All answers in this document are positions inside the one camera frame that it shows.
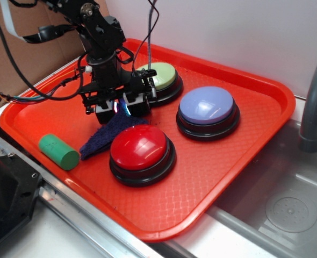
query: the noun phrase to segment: stainless steel sink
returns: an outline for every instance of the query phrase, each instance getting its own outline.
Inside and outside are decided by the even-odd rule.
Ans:
[[[317,257],[317,153],[298,131],[290,120],[207,213],[277,256]]]

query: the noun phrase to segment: dark blue towel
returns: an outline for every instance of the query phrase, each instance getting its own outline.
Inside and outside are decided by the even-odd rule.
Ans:
[[[98,129],[88,142],[81,147],[81,160],[86,160],[108,150],[111,147],[112,141],[123,130],[135,125],[149,124],[144,118],[130,116],[124,100],[121,100],[117,107],[118,112],[112,119]]]

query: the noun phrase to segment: orange plastic tray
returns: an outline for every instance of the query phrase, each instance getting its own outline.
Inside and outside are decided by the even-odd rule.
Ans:
[[[138,45],[137,40],[126,43],[133,51]],[[153,62],[168,62],[176,68],[184,82],[182,96],[197,87],[216,85],[232,94],[241,111],[240,124],[233,134],[217,141],[198,142],[178,131],[175,115],[182,96],[168,105],[153,108],[147,119],[172,140],[177,163],[171,174],[152,186],[131,188],[116,181],[109,169],[109,152],[81,161],[69,172],[40,152],[39,139],[47,133],[56,134],[79,150],[100,128],[95,115],[85,114],[80,96],[63,102],[9,105],[0,124],[67,186],[141,240],[157,242],[180,234],[201,216],[289,119],[295,98],[286,86],[267,78],[159,46],[152,46],[152,55]],[[136,66],[145,63],[144,47]],[[74,67],[76,63],[38,87],[49,90],[63,77],[71,77]],[[86,83],[90,80],[89,75],[84,78]],[[61,87],[57,96],[66,96],[77,87],[78,81],[71,82]]]

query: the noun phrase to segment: white wall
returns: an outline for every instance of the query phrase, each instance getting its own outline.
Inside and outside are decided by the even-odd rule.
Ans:
[[[128,38],[147,33],[145,0],[106,0]],[[306,96],[317,65],[317,1],[158,0],[152,43],[284,83]]]

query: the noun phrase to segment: tray rim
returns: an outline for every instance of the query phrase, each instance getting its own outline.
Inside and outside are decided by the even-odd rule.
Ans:
[[[139,40],[128,39],[124,44],[126,47],[130,49],[136,49],[140,43]],[[140,53],[145,54],[146,48],[145,44],[141,49]],[[97,207],[99,210],[110,216],[113,220],[119,223],[121,226],[132,232],[139,239],[146,242],[159,242],[171,239],[178,234],[186,231],[190,226],[192,226],[196,220],[206,211],[206,209],[212,205],[212,203],[217,199],[217,197],[222,193],[223,189],[225,189],[231,181],[236,178],[236,176],[242,171],[242,169],[254,158],[254,156],[265,146],[265,144],[280,130],[280,128],[288,121],[292,113],[294,112],[296,99],[293,95],[292,91],[283,85],[280,82],[257,76],[246,71],[241,71],[235,68],[227,67],[215,62],[207,61],[201,58],[196,58],[191,55],[187,55],[184,53],[180,53],[177,51],[173,51],[164,47],[160,47],[157,45],[152,45],[152,53],[153,56],[161,56],[164,54],[164,61],[170,62],[173,61],[175,65],[180,65],[184,68],[191,69],[200,74],[210,75],[210,72],[216,72],[213,74],[213,77],[223,80],[226,76],[232,76],[231,80],[224,80],[228,83],[237,85],[239,87],[247,88],[250,90],[255,90],[259,93],[265,94],[267,96],[275,99],[280,107],[282,108],[282,112],[278,120],[274,122],[274,124],[269,127],[256,141],[255,143],[246,151],[246,153],[231,167],[228,173],[219,181],[219,183],[212,188],[212,190],[203,198],[203,200],[187,215],[185,219],[183,219],[180,223],[176,224],[171,228],[167,228],[162,231],[144,231],[131,223],[128,219],[122,216],[120,213],[117,215],[117,219],[110,216],[110,214],[114,214],[115,211],[110,207],[110,205],[102,200],[101,197],[96,197],[90,189],[86,188],[84,185],[80,185],[73,180],[71,180],[71,176],[67,176],[67,174],[55,175],[59,180],[64,182],[68,187],[74,190],[76,193],[81,195],[83,198],[88,200],[91,204]],[[75,62],[70,63],[67,66],[64,66],[60,71],[61,73],[65,70],[71,69],[71,67],[75,66]],[[55,76],[50,76],[48,83],[51,80],[54,80]],[[266,90],[270,92],[270,95],[263,93],[260,91],[260,87],[262,84],[265,84]],[[24,109],[26,105],[9,105],[0,116],[0,126],[1,128],[7,132],[10,136],[12,136],[19,144],[21,144],[28,152],[37,151],[36,146],[32,146],[31,143],[27,143],[23,136],[13,130],[11,126],[11,116],[12,114],[16,114]],[[49,164],[51,166],[46,166],[48,170],[51,170],[56,165],[53,164],[49,159]]]

